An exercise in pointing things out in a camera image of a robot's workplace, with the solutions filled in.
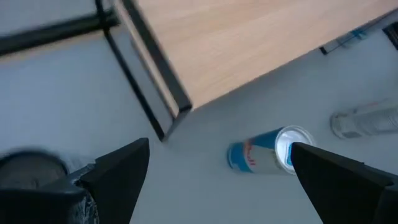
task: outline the energy drink can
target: energy drink can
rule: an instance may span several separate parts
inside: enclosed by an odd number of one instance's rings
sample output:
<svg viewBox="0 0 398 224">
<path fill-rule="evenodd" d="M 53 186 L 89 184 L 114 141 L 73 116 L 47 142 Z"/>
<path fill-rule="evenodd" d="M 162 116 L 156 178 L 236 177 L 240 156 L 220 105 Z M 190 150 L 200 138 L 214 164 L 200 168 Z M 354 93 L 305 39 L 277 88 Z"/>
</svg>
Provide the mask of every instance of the energy drink can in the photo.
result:
<svg viewBox="0 0 398 224">
<path fill-rule="evenodd" d="M 241 172 L 295 174 L 290 154 L 293 142 L 314 146 L 311 134 L 298 126 L 287 126 L 230 145 L 229 166 Z"/>
<path fill-rule="evenodd" d="M 330 127 L 341 139 L 398 133 L 398 100 L 385 99 L 333 113 Z"/>
</svg>

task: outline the desk top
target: desk top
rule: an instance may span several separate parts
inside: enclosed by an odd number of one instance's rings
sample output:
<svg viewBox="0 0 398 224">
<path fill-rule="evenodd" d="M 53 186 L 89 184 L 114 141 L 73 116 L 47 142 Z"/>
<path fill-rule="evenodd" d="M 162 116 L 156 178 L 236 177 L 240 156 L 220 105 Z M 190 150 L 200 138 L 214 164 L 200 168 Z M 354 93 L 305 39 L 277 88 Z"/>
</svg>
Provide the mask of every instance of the desk top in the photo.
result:
<svg viewBox="0 0 398 224">
<path fill-rule="evenodd" d="M 193 109 L 398 7 L 397 0 L 137 0 Z"/>
</svg>

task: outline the can lid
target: can lid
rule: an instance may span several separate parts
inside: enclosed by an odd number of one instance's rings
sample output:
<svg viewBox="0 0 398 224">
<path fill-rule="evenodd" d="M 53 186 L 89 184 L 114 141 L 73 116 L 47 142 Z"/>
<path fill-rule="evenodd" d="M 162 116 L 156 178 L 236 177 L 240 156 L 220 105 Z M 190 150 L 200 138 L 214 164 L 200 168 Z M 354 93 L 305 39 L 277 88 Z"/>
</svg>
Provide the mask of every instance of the can lid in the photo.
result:
<svg viewBox="0 0 398 224">
<path fill-rule="evenodd" d="M 311 134 L 299 126 L 287 126 L 279 131 L 275 141 L 275 151 L 281 166 L 289 173 L 295 174 L 290 155 L 293 142 L 315 145 Z"/>
</svg>

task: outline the floor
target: floor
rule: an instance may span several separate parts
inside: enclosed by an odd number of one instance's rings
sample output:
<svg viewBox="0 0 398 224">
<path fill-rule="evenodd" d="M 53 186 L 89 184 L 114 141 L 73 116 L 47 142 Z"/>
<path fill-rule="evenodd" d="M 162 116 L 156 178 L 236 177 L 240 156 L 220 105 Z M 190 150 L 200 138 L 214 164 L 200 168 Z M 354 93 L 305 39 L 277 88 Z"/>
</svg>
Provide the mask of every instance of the floor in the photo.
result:
<svg viewBox="0 0 398 224">
<path fill-rule="evenodd" d="M 226 148 L 295 124 L 321 148 L 398 174 L 396 136 L 342 141 L 328 123 L 336 110 L 396 96 L 397 62 L 381 31 L 327 57 L 314 50 L 195 111 L 162 143 L 98 36 L 0 61 L 0 150 L 98 157 L 147 137 L 150 166 L 131 223 L 321 223 L 295 176 L 236 174 Z"/>
</svg>

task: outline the blue and silver can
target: blue and silver can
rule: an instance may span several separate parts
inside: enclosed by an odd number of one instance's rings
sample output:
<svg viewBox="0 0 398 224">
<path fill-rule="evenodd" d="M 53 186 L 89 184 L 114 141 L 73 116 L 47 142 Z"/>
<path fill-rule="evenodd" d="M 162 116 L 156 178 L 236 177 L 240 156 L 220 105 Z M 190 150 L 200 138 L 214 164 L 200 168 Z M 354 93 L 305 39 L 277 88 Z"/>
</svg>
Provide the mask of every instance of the blue and silver can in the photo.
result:
<svg viewBox="0 0 398 224">
<path fill-rule="evenodd" d="M 229 166 L 241 172 L 295 174 L 290 153 L 293 142 L 314 146 L 311 134 L 298 126 L 287 126 L 230 145 Z"/>
</svg>

